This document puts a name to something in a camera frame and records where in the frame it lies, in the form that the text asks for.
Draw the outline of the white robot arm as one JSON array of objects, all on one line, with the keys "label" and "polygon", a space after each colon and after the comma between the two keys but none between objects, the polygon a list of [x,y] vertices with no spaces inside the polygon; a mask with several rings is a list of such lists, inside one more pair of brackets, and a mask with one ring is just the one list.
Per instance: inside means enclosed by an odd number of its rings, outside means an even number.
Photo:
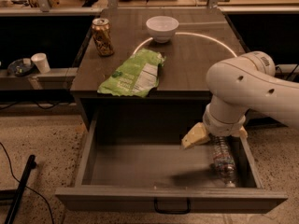
[{"label": "white robot arm", "polygon": [[212,93],[203,120],[182,138],[184,148],[212,136],[245,138],[245,113],[252,109],[294,129],[299,128],[299,84],[275,77],[273,60],[253,51],[213,64],[206,73]]}]

